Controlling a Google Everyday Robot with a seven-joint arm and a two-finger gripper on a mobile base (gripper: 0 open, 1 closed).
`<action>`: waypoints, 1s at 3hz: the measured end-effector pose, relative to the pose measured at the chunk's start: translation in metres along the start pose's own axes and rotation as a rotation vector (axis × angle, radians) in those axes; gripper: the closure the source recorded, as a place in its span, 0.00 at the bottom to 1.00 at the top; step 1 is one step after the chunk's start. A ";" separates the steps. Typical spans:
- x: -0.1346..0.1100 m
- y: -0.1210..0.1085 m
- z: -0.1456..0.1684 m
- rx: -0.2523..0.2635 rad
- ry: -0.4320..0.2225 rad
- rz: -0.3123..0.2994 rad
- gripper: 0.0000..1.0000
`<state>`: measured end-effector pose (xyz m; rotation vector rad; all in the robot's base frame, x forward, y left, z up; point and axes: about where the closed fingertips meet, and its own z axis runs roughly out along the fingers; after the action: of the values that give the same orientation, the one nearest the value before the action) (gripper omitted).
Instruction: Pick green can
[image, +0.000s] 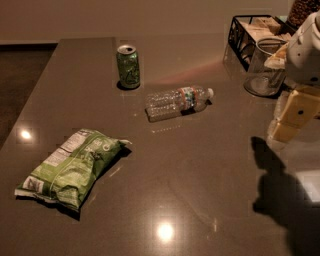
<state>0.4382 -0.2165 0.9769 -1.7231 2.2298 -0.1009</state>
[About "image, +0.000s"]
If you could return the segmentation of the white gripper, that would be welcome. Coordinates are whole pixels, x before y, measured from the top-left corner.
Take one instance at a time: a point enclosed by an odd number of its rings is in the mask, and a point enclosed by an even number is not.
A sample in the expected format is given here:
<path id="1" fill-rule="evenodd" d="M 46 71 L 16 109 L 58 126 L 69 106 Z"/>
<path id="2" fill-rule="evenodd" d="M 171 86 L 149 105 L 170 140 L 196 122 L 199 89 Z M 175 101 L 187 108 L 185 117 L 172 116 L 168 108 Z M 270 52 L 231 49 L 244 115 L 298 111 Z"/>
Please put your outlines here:
<path id="1" fill-rule="evenodd" d="M 320 112 L 320 11 L 310 14 L 289 41 L 287 76 L 299 85 L 283 91 L 267 131 L 273 150 L 284 148 Z"/>

